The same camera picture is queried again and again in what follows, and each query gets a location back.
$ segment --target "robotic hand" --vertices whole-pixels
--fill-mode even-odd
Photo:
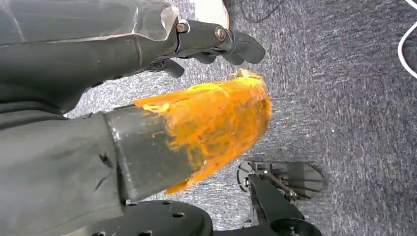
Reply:
[[[143,71],[181,76],[172,58],[239,65],[264,55],[249,35],[179,21],[159,0],[0,0],[2,235],[64,235],[192,174],[166,137],[147,143],[164,121],[143,110],[66,119],[84,91]]]

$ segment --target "orange paint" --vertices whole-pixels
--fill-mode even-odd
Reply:
[[[134,104],[167,120],[173,151],[185,149],[194,174],[167,189],[183,190],[247,151],[267,130],[271,102],[262,78],[247,70],[227,82],[137,100]]]

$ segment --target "metal screw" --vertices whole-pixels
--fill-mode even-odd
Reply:
[[[245,186],[249,187],[249,185],[250,185],[249,178],[245,178]]]
[[[188,31],[188,26],[185,23],[178,23],[177,24],[177,32],[178,33],[185,33]]]
[[[223,41],[226,38],[226,31],[223,27],[218,26],[215,30],[215,34],[218,40]]]

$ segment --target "gray fabric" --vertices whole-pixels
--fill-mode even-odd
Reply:
[[[173,1],[192,17],[192,5]],[[245,9],[266,14],[273,3],[261,2]],[[324,235],[417,235],[417,81],[396,53],[417,11],[402,0],[285,0],[268,20],[250,24],[237,0],[228,5],[233,29],[267,50],[260,64],[243,67],[265,77],[273,100],[267,134],[241,160],[309,161],[321,169],[326,189],[298,206]],[[70,116],[223,80],[236,70],[223,59],[180,63],[186,73],[179,79],[143,73],[92,89]],[[239,227],[249,199],[237,186],[236,164],[189,190],[152,199],[199,206],[217,229]]]

